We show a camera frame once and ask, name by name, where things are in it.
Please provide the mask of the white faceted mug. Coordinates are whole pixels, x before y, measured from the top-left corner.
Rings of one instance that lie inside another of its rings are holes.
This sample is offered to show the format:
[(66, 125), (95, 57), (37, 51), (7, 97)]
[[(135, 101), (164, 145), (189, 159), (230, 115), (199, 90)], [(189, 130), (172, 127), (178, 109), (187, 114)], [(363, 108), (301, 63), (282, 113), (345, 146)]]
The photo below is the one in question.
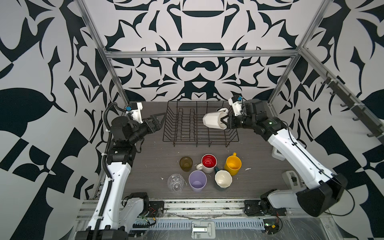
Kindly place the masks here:
[(218, 112), (207, 113), (203, 117), (203, 124), (207, 128), (221, 130), (219, 128), (218, 121), (220, 118), (227, 117), (227, 116), (220, 116)]

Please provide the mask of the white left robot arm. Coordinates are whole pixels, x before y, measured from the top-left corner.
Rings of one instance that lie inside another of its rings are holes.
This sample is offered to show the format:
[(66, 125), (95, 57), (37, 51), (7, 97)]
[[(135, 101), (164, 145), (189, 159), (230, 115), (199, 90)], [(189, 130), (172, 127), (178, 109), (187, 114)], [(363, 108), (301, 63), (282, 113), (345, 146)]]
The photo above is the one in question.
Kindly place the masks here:
[(141, 151), (137, 143), (161, 130), (166, 116), (155, 114), (141, 122), (121, 116), (107, 124), (109, 140), (102, 157), (104, 186), (92, 218), (85, 230), (76, 233), (76, 240), (127, 240), (137, 218), (148, 213), (147, 193), (131, 194), (122, 206), (123, 192), (135, 156)]

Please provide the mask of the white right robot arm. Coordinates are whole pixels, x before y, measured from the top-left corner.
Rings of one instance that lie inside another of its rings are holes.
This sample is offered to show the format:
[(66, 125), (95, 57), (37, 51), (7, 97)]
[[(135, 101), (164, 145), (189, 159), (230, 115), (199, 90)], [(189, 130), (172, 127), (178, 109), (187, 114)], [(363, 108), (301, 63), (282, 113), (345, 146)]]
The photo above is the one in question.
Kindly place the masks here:
[(285, 121), (270, 117), (261, 100), (245, 101), (240, 96), (229, 99), (233, 112), (226, 108), (216, 110), (218, 119), (213, 128), (250, 129), (276, 148), (304, 181), (299, 190), (272, 190), (261, 197), (264, 209), (302, 209), (312, 217), (318, 217), (338, 203), (347, 189), (348, 181), (342, 174), (332, 171), (317, 161), (294, 138)]

